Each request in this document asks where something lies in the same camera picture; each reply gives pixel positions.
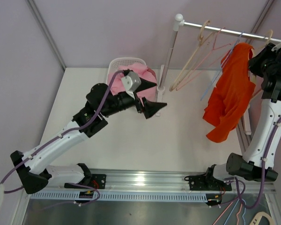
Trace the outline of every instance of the clothing rack pole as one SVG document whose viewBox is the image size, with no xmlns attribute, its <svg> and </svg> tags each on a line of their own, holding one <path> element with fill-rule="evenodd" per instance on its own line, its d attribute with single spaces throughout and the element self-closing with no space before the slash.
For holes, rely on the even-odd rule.
<svg viewBox="0 0 281 225">
<path fill-rule="evenodd" d="M 200 29 L 202 27 L 201 24 L 185 22 L 185 20 L 183 19 L 183 16 L 181 14 L 177 14 L 175 16 L 175 23 L 174 23 L 174 28 L 173 28 L 172 39 L 171 39 L 171 42 L 170 42 L 170 47 L 169 47 L 169 50 L 168 50 L 167 59 L 166 59 L 166 62 L 164 64 L 164 68 L 163 68 L 162 75 L 161 75 L 161 78 L 160 78 L 160 83 L 159 83 L 159 86 L 158 86 L 158 89 L 160 89 L 160 90 L 164 90 L 164 82 L 165 82 L 165 78 L 166 78 L 167 73 L 168 73 L 170 60 L 171 60 L 174 45 L 175 45 L 175 42 L 176 42 L 176 36 L 177 36 L 178 30 L 179 30 L 179 27 L 182 27 L 182 26 L 190 26 L 190 27 L 197 28 L 197 29 Z M 204 28 L 204 30 L 217 32 L 217 31 L 220 31 L 221 28 L 206 26 Z M 227 29 L 222 29 L 220 31 L 220 33 L 235 36 L 235 37 L 239 37 L 242 34 L 242 38 L 258 40 L 258 41 L 266 41 L 268 39 L 268 37 L 260 36 L 260 35 L 257 35 L 257 34 L 242 33 L 242 32 L 239 32 L 239 31 L 227 30 Z M 271 38 L 271 42 L 280 43 L 281 39 Z"/>
</svg>

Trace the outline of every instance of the orange shirt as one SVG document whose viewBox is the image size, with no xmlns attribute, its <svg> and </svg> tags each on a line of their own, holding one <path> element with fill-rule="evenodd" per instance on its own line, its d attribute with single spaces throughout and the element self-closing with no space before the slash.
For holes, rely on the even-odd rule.
<svg viewBox="0 0 281 225">
<path fill-rule="evenodd" d="M 249 105 L 255 89 L 255 84 L 248 76 L 248 56 L 251 49 L 253 47 L 247 43 L 239 43 L 234 47 L 222 68 L 222 76 L 211 93 L 203 119 L 215 126 L 206 135 L 213 142 L 220 143 L 227 139 Z"/>
</svg>

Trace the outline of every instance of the white laundry basket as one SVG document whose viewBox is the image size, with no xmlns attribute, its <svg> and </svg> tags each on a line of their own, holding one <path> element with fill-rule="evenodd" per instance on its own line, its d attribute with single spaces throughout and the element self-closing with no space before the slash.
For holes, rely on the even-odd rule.
<svg viewBox="0 0 281 225">
<path fill-rule="evenodd" d="M 108 67 L 108 71 L 107 71 L 106 83 L 108 82 L 109 73 L 115 73 L 118 70 L 119 66 L 127 67 L 136 62 L 146 65 L 146 62 L 144 60 L 139 59 L 139 58 L 132 58 L 132 57 L 116 58 L 113 61 L 111 61 L 109 64 L 109 67 Z"/>
</svg>

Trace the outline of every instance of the white table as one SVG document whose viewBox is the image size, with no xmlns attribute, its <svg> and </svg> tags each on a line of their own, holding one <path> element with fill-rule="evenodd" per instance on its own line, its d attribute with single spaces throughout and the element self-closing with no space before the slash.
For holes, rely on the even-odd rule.
<svg viewBox="0 0 281 225">
<path fill-rule="evenodd" d="M 202 119 L 210 96 L 200 96 L 213 76 L 206 71 L 181 91 L 169 92 L 179 70 L 169 70 L 161 116 L 146 120 L 135 109 L 106 118 L 108 125 L 53 162 L 53 165 L 85 163 L 89 168 L 205 172 L 223 164 L 230 153 L 241 154 L 236 130 L 228 139 L 214 143 L 206 138 L 213 126 Z M 86 103 L 85 96 L 106 79 L 105 68 L 67 68 L 48 119 L 42 143 L 59 132 Z"/>
</svg>

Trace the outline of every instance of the white robotic arm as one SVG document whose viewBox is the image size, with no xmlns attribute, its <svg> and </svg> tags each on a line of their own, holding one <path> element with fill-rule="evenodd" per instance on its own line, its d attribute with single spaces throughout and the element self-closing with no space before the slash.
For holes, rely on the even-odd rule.
<svg viewBox="0 0 281 225">
<path fill-rule="evenodd" d="M 108 124 L 104 117 L 135 106 L 137 111 L 144 113 L 148 119 L 167 105 L 150 102 L 145 97 L 142 98 L 142 104 L 136 93 L 152 88 L 156 83 L 139 78 L 131 70 L 121 72 L 124 73 L 122 78 L 124 92 L 114 96 L 110 92 L 112 82 L 109 86 L 105 83 L 96 84 L 86 96 L 85 107 L 53 139 L 25 153 L 15 151 L 11 154 L 11 159 L 17 167 L 16 171 L 28 194 L 35 193 L 47 185 L 71 188 L 73 186 L 70 183 L 73 183 L 90 186 L 92 173 L 85 164 L 50 166 L 50 163 L 74 145 L 91 138 L 104 128 Z"/>
<path fill-rule="evenodd" d="M 262 193 L 264 182 L 273 182 L 278 177 L 273 168 L 281 138 L 281 43 L 269 43 L 249 60 L 249 69 L 263 78 L 261 115 L 253 139 L 243 156 L 231 153 L 227 163 L 212 165 L 205 174 L 185 177 L 190 183 L 190 190 L 231 190 L 225 181 L 233 176 L 261 182 Z"/>
</svg>

